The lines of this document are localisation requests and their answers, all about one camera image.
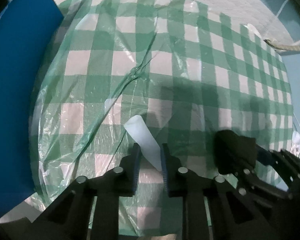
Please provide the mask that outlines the black cloth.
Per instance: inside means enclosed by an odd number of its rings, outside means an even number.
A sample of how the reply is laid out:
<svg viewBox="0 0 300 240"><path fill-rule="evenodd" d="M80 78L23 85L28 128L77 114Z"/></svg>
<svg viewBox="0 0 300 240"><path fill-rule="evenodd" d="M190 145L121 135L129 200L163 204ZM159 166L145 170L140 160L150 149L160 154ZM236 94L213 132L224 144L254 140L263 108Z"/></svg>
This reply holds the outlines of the black cloth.
<svg viewBox="0 0 300 240"><path fill-rule="evenodd" d="M222 175L254 169L257 160L256 139L237 135L231 130L215 133L213 138L215 166Z"/></svg>

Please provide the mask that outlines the white foam tube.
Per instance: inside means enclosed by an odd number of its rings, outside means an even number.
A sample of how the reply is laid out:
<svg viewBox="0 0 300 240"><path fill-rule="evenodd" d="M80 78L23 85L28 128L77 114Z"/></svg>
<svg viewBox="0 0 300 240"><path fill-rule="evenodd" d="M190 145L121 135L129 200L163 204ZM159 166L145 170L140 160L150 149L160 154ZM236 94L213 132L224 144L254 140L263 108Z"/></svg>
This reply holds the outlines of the white foam tube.
<svg viewBox="0 0 300 240"><path fill-rule="evenodd" d="M149 131L142 116L135 115L125 124L124 128L130 137L140 146L145 159L159 172L162 171L160 146Z"/></svg>

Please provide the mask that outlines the green checkered plastic tablecloth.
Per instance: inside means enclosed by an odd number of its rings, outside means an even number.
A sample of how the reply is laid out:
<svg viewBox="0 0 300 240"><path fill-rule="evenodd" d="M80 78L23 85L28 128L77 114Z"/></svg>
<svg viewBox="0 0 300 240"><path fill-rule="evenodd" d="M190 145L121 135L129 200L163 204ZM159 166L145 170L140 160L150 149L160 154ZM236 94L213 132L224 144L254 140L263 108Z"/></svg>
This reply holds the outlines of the green checkered plastic tablecloth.
<svg viewBox="0 0 300 240"><path fill-rule="evenodd" d="M194 0L66 0L32 99L30 158L45 210L77 176L119 165L140 115L183 166L217 175L213 134L230 129L290 149L282 58L245 26Z"/></svg>

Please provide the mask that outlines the blue cardboard box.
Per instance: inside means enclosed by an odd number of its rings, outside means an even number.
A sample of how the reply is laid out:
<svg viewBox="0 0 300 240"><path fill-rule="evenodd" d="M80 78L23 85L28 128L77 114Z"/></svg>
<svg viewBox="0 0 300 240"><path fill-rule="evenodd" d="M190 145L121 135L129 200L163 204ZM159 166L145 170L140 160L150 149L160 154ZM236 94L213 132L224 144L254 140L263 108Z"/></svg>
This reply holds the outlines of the blue cardboard box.
<svg viewBox="0 0 300 240"><path fill-rule="evenodd" d="M0 15L0 217L34 192L30 98L45 48L62 20L54 0L11 0Z"/></svg>

